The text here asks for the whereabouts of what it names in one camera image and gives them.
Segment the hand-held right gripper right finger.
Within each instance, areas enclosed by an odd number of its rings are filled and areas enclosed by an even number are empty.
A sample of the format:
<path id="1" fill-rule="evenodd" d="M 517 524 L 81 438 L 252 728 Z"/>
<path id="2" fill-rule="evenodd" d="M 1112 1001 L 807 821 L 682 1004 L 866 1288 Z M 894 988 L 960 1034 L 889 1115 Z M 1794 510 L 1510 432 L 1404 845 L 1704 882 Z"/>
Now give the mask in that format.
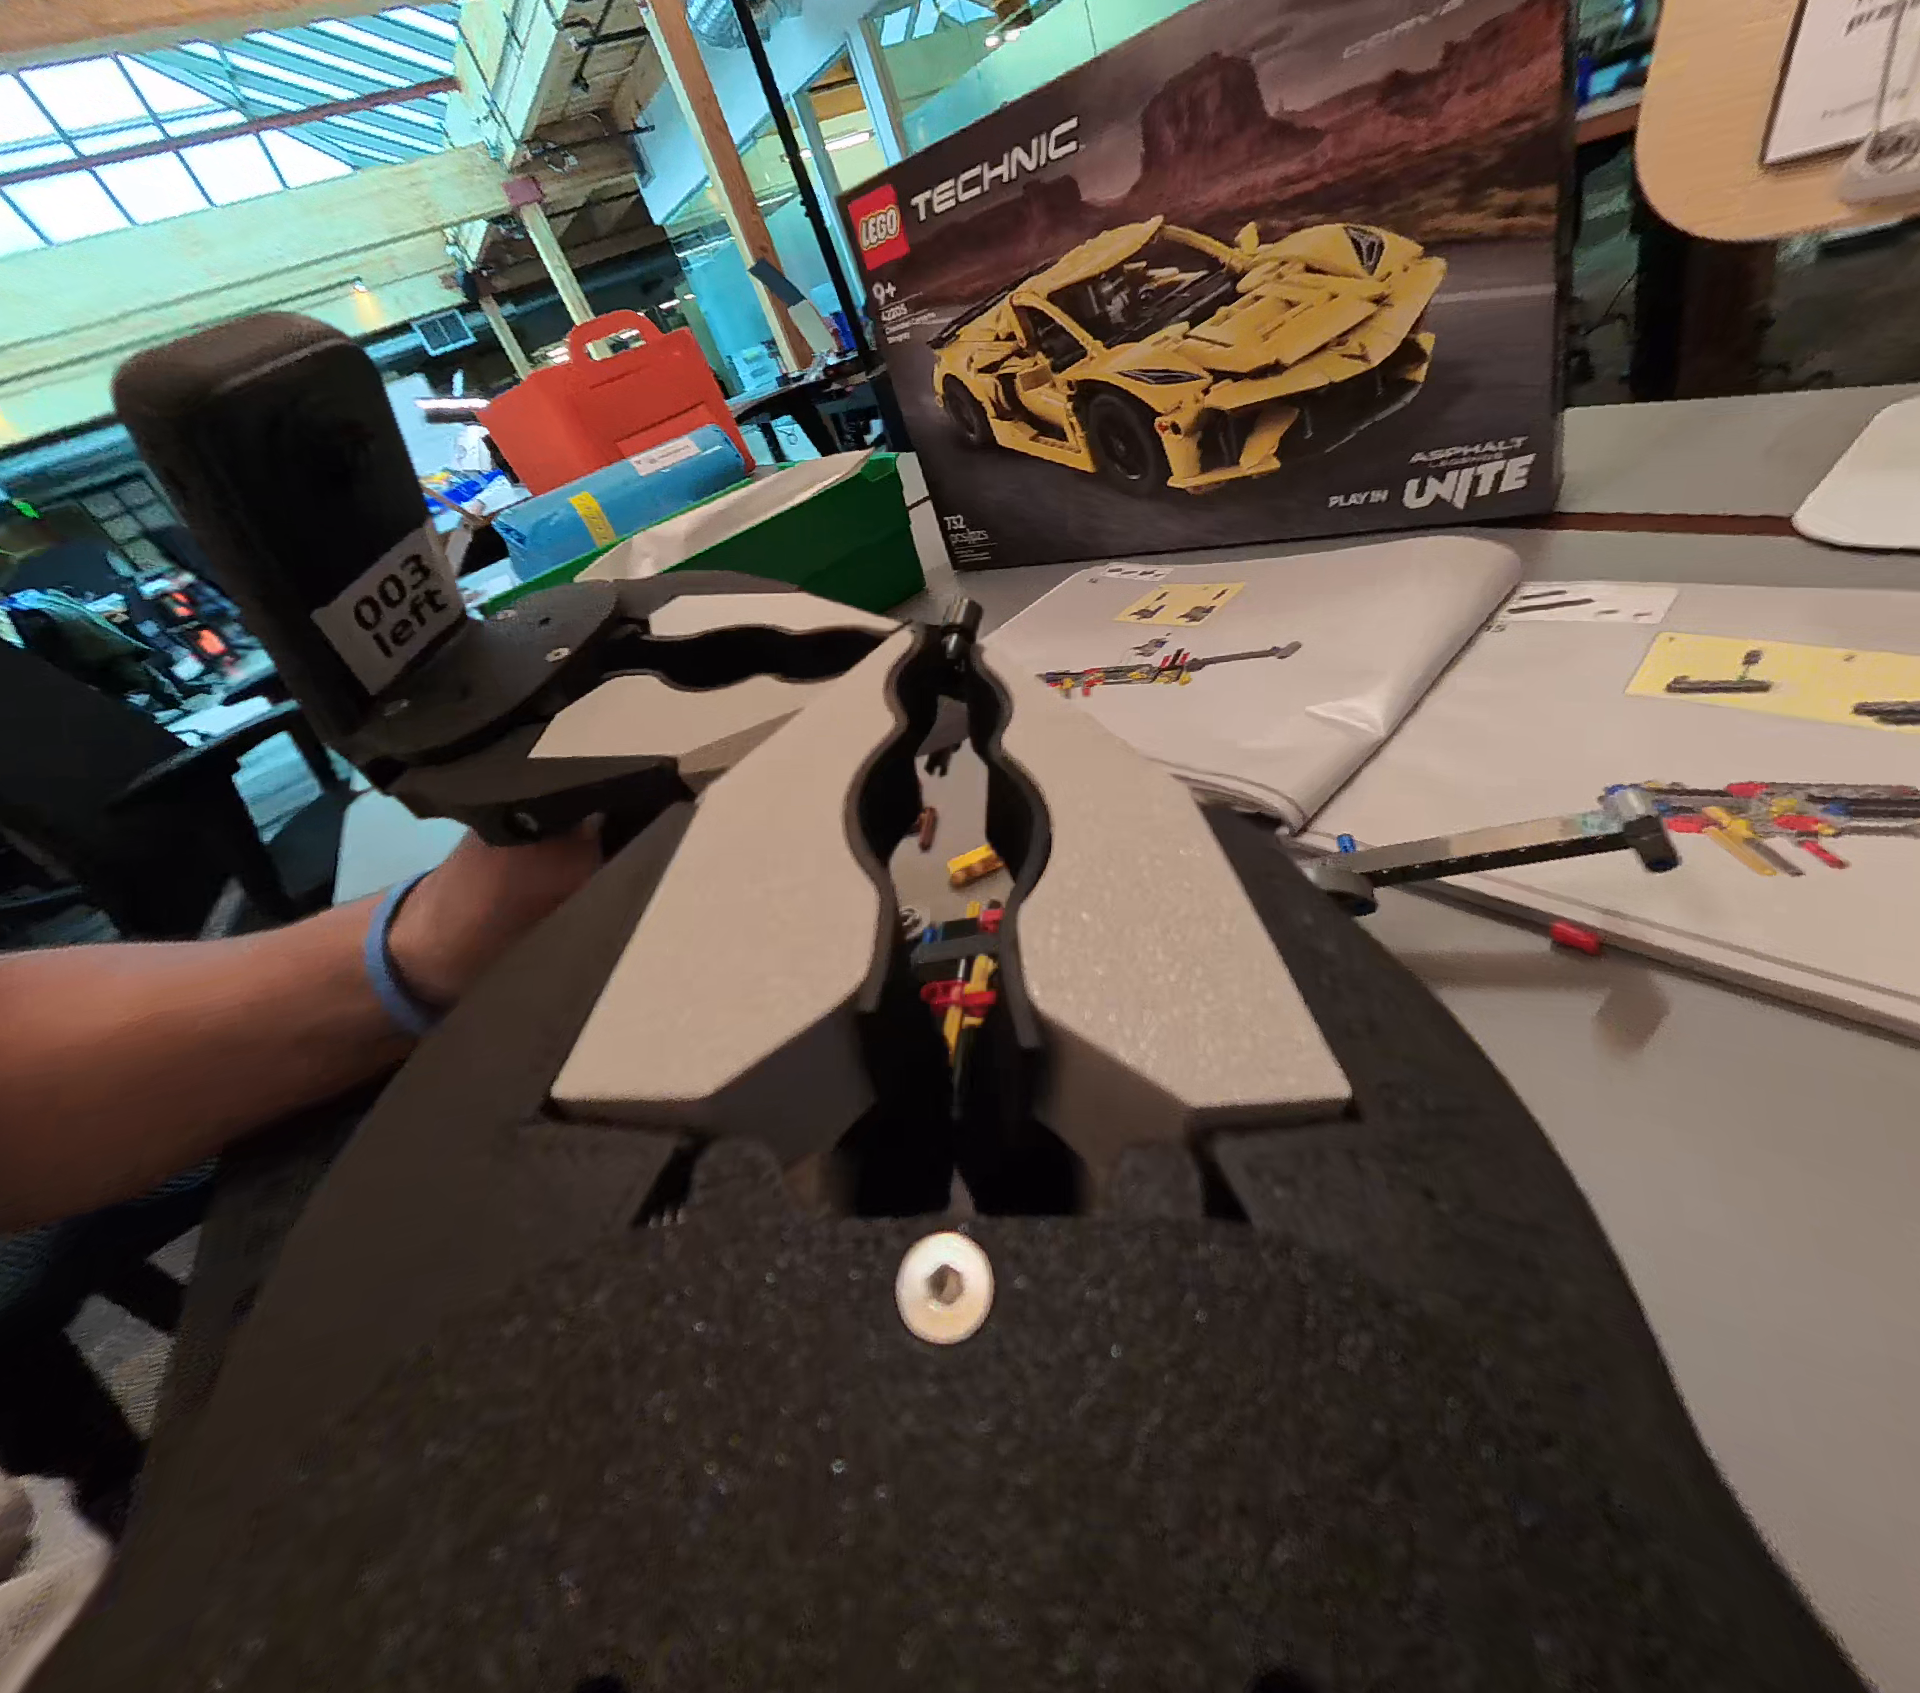
<path id="1" fill-rule="evenodd" d="M 1319 1121 L 1352 1086 L 1189 789 L 1010 654 L 975 654 L 1018 1039 L 1056 1134 Z"/>

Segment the white crumpled paper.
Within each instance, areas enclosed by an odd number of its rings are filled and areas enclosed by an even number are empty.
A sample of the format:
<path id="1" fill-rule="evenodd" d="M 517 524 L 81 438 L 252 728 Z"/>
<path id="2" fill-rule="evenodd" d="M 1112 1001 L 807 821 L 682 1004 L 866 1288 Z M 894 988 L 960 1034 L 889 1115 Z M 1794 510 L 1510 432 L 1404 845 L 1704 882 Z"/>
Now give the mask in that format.
<path id="1" fill-rule="evenodd" d="M 876 452 L 866 448 L 770 469 L 733 491 L 688 507 L 678 517 L 621 541 L 609 552 L 589 560 L 572 578 L 574 583 L 587 583 L 668 574 L 691 564 L 697 555 L 804 507 L 844 481 L 856 481 L 875 458 Z"/>

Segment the person's left forearm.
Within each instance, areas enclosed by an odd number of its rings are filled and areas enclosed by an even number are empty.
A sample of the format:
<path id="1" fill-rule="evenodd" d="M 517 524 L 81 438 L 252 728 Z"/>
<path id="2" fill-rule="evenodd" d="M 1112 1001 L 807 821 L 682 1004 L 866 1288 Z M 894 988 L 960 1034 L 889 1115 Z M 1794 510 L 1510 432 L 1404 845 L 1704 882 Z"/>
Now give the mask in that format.
<path id="1" fill-rule="evenodd" d="M 368 899 L 267 932 L 3 961 L 3 1229 L 128 1200 L 390 1070 Z"/>

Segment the person's left hand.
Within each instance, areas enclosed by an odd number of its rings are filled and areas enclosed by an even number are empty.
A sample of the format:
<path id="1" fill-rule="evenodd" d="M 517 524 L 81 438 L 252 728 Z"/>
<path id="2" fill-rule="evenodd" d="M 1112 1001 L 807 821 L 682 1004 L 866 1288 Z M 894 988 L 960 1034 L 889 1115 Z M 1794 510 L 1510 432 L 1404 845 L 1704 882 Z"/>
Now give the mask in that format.
<path id="1" fill-rule="evenodd" d="M 600 821 L 541 843 L 493 847 L 468 837 L 430 868 L 395 925 L 395 957 L 445 1014 L 604 863 Z"/>

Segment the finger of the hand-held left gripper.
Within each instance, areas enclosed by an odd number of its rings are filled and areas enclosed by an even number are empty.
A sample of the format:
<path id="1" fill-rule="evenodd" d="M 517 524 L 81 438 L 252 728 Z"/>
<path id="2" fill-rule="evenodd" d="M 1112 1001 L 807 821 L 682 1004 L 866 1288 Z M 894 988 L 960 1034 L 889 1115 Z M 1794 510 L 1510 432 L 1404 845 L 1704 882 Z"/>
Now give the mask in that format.
<path id="1" fill-rule="evenodd" d="M 678 592 L 634 637 L 648 677 L 843 677 L 902 625 L 803 591 Z"/>
<path id="2" fill-rule="evenodd" d="M 702 793 L 816 696 L 818 682 L 772 674 L 715 688 L 653 673 L 612 677 L 550 721 L 530 761 L 665 761 Z"/>

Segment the yellow car lego box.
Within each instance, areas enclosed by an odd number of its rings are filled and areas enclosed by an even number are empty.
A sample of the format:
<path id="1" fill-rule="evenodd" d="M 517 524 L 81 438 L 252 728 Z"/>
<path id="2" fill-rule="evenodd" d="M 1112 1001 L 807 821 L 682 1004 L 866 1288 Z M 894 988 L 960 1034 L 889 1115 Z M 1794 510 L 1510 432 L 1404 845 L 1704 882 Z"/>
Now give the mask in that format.
<path id="1" fill-rule="evenodd" d="M 1575 0 L 1196 0 L 844 197 L 958 572 L 1549 514 Z"/>

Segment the black office chair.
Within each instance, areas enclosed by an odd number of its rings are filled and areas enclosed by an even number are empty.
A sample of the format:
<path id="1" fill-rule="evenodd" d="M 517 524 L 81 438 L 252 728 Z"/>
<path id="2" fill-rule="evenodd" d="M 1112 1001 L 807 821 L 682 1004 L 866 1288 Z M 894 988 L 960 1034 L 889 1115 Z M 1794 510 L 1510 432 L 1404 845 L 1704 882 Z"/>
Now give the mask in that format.
<path id="1" fill-rule="evenodd" d="M 323 793 L 267 838 L 236 776 L 281 734 Z M 335 755 L 293 700 L 190 747 L 132 705 L 4 648 L 4 838 L 58 868 L 124 939 L 223 936 L 328 908 L 349 804 Z"/>

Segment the green plastic bin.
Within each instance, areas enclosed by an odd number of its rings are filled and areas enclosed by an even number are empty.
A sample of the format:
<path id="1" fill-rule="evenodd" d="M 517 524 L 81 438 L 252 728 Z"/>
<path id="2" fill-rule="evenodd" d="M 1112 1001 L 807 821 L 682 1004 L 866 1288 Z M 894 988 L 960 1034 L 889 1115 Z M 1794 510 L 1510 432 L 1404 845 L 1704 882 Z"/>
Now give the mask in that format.
<path id="1" fill-rule="evenodd" d="M 873 450 L 876 458 L 856 481 L 844 481 L 672 572 L 765 577 L 873 615 L 921 594 L 926 578 L 902 461 L 894 452 Z M 565 577 L 532 583 L 520 583 L 514 570 L 505 570 L 490 577 L 489 588 L 470 591 L 468 609 L 480 619 L 500 615 L 541 591 L 574 580 L 596 557 L 577 560 Z"/>

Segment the open instruction booklet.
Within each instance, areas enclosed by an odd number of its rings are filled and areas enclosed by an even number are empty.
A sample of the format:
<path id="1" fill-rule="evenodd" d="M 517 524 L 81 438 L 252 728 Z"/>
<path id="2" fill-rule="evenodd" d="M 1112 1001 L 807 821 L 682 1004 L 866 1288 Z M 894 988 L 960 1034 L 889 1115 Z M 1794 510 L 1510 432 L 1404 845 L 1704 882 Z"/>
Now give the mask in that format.
<path id="1" fill-rule="evenodd" d="M 1108 564 L 992 643 L 1312 853 L 1592 817 L 1640 789 L 1676 868 L 1615 853 L 1442 890 L 1916 1039 L 1913 592 L 1529 580 L 1510 549 L 1436 535 Z"/>

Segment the blue wristband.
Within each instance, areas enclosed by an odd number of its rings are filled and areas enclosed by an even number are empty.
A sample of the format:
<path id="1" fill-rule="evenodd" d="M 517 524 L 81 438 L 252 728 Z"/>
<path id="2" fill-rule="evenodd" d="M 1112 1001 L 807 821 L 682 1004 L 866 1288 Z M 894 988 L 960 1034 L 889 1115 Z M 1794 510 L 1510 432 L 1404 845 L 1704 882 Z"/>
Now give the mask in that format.
<path id="1" fill-rule="evenodd" d="M 425 870 L 388 886 L 374 905 L 360 939 L 363 975 L 386 1026 L 414 1043 L 439 1026 L 445 1008 L 425 1001 L 411 985 L 395 957 L 392 934 L 405 905 L 428 877 L 430 872 Z"/>

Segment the grey lego beam assembly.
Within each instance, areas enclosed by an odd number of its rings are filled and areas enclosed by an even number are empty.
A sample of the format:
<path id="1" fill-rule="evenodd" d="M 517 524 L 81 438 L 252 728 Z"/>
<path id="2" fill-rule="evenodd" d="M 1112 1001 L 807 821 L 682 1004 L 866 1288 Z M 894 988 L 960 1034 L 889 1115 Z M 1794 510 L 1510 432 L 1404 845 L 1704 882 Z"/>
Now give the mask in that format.
<path id="1" fill-rule="evenodd" d="M 1529 818 L 1388 847 L 1363 847 L 1352 837 L 1340 837 L 1332 851 L 1300 838 L 1284 838 L 1281 847 L 1304 868 L 1309 882 L 1352 915 L 1374 912 L 1384 888 L 1524 864 L 1623 853 L 1648 872 L 1680 866 L 1669 821 L 1639 787 L 1612 789 L 1600 794 L 1592 811 L 1571 817 Z M 948 918 L 901 908 L 899 932 L 908 968 L 953 1069 L 973 1052 L 997 1012 L 1004 916 L 1007 907 L 997 899 L 973 901 L 967 912 Z"/>

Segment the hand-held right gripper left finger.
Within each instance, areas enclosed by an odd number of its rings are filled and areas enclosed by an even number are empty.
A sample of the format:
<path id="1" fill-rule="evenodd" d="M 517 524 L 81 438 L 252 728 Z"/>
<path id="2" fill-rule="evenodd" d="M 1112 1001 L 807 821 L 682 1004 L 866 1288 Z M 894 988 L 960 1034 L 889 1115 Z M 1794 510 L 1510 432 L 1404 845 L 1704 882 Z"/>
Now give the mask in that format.
<path id="1" fill-rule="evenodd" d="M 901 734 L 905 627 L 708 785 L 549 1089 L 589 1122 L 846 1131 L 875 1096 L 856 1002 L 885 978 L 854 804 Z"/>

